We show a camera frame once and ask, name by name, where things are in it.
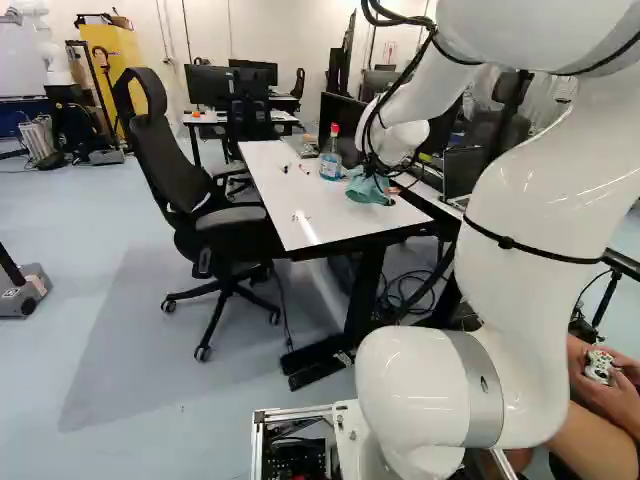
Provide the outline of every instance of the black computer monitor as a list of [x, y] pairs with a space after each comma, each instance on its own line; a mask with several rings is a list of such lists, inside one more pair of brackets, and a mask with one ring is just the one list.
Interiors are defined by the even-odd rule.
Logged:
[[349, 26], [342, 37], [342, 46], [329, 51], [329, 68], [326, 71], [327, 92], [347, 96], [349, 94], [349, 72], [351, 53], [356, 29], [356, 10], [349, 17]]
[[262, 68], [233, 67], [230, 68], [235, 77], [237, 95], [253, 98], [269, 96], [269, 72]]
[[400, 77], [400, 72], [385, 70], [367, 70], [362, 78], [360, 100], [369, 103], [378, 93], [389, 90], [389, 87]]
[[235, 90], [233, 69], [186, 64], [184, 73], [191, 103], [223, 110], [229, 108], [231, 95]]
[[329, 138], [331, 124], [340, 125], [338, 150], [345, 167], [353, 168], [361, 160], [355, 143], [356, 129], [367, 104], [335, 93], [322, 92], [320, 97], [320, 125], [318, 146], [322, 149]]
[[269, 85], [275, 87], [278, 85], [278, 64], [273, 62], [254, 62], [253, 60], [229, 59], [230, 67], [255, 68], [257, 70], [267, 71], [267, 81]]
[[340, 94], [347, 95], [349, 87], [349, 73], [351, 71], [351, 53], [353, 52], [353, 38], [356, 32], [356, 10], [349, 17], [349, 27], [344, 34], [342, 41], [342, 50], [344, 51], [344, 60], [340, 68]]

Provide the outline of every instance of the plastic bottle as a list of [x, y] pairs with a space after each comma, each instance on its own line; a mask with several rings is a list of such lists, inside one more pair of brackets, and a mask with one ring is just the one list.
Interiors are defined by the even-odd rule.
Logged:
[[331, 136], [320, 152], [320, 176], [326, 180], [337, 181], [342, 178], [342, 157], [338, 153], [338, 133], [340, 126], [331, 124]]

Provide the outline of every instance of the black office chair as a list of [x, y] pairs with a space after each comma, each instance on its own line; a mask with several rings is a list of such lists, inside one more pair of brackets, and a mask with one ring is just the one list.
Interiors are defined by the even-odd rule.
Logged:
[[291, 90], [291, 96], [300, 100], [302, 98], [302, 94], [304, 93], [304, 81], [307, 78], [307, 74], [304, 71], [304, 68], [298, 68], [296, 70], [296, 84]]
[[[129, 94], [129, 83], [136, 79], [147, 97], [148, 113], [136, 115]], [[233, 204], [206, 171], [193, 165], [178, 146], [165, 117], [167, 95], [155, 72], [149, 68], [128, 68], [114, 87], [114, 98], [122, 124], [128, 130], [153, 197], [167, 222], [175, 229], [178, 251], [193, 262], [194, 278], [217, 280], [180, 293], [170, 293], [162, 310], [172, 313], [176, 301], [220, 291], [209, 326], [194, 357], [208, 360], [209, 341], [220, 320], [225, 302], [238, 294], [270, 313], [277, 324], [280, 309], [240, 285], [249, 280], [266, 281], [273, 258], [283, 255], [277, 233], [259, 203]], [[240, 262], [253, 266], [234, 271]]]
[[[238, 149], [238, 142], [279, 139], [280, 135], [273, 125], [271, 108], [266, 97], [258, 99], [250, 96], [242, 96], [231, 102], [225, 139], [225, 151], [228, 152], [228, 161], [242, 161], [242, 155]], [[250, 177], [230, 178], [229, 186], [234, 185], [238, 186], [227, 194], [230, 199], [250, 188], [253, 182]]]

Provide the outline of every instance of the white game controller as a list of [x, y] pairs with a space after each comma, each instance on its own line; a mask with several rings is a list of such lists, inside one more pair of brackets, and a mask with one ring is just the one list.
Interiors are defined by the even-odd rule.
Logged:
[[602, 385], [611, 385], [609, 370], [613, 367], [613, 357], [602, 350], [587, 352], [587, 365], [584, 368], [586, 377]]

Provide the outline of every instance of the teal cloth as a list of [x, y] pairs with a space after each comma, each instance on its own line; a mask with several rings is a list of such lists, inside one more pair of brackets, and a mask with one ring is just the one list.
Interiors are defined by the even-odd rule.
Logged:
[[395, 202], [384, 191], [389, 188], [389, 179], [376, 174], [366, 177], [363, 174], [351, 179], [347, 187], [347, 197], [358, 203], [378, 203], [380, 205], [393, 205]]

